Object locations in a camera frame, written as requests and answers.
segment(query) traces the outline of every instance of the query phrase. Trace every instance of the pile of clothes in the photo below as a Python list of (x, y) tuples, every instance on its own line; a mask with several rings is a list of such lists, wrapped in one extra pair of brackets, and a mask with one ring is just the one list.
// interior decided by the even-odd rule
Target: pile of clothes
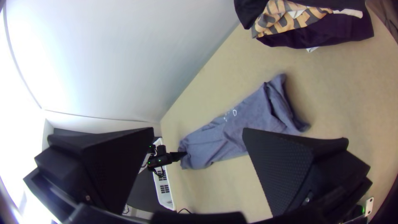
[(365, 0), (234, 0), (252, 38), (295, 49), (316, 48), (373, 37)]

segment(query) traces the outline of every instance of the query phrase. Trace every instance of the white wall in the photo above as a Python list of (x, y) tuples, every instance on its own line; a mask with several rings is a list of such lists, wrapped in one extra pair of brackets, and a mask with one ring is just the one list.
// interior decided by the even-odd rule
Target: white wall
[(82, 117), (51, 111), (44, 111), (44, 116), (54, 128), (60, 128), (70, 131), (100, 134), (144, 127), (153, 127), (154, 135), (162, 136), (159, 123)]
[(148, 122), (238, 24), (232, 0), (9, 0), (6, 10), (43, 109)]

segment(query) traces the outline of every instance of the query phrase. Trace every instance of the gray t-shirt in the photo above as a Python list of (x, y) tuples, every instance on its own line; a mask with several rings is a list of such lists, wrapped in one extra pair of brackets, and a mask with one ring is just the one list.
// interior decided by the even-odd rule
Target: gray t-shirt
[(183, 169), (203, 169), (212, 163), (247, 155), (243, 128), (298, 135), (309, 125), (299, 120), (284, 94), (286, 75), (277, 75), (223, 116), (180, 141)]

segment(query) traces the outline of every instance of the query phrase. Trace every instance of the beige carpet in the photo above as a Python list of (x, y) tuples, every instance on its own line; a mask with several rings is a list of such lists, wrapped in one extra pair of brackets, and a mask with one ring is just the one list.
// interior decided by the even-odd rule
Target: beige carpet
[[(366, 197), (375, 197), (374, 214), (398, 172), (398, 46), (371, 16), (374, 38), (313, 53), (269, 48), (239, 26), (163, 117), (168, 151), (285, 72), (294, 108), (312, 125), (304, 136), (347, 137), (349, 151), (371, 166), (368, 177), (374, 184)], [(203, 170), (181, 170), (179, 163), (167, 169), (177, 210), (242, 211), (250, 222), (272, 217), (249, 156)]]

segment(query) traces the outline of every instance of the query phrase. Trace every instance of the black cable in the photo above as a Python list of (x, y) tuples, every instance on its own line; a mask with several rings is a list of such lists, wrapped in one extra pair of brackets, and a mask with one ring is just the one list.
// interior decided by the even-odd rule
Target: black cable
[(165, 175), (165, 171), (163, 170), (163, 167), (161, 166), (160, 167), (161, 169), (162, 169), (162, 174), (160, 175), (160, 174), (158, 174), (158, 172), (155, 170), (155, 169), (153, 169), (153, 172), (158, 176), (158, 177), (163, 177), (164, 175)]
[(187, 212), (189, 212), (190, 214), (192, 214), (192, 212), (190, 212), (188, 209), (181, 209), (178, 213), (180, 213), (182, 210), (186, 210)]

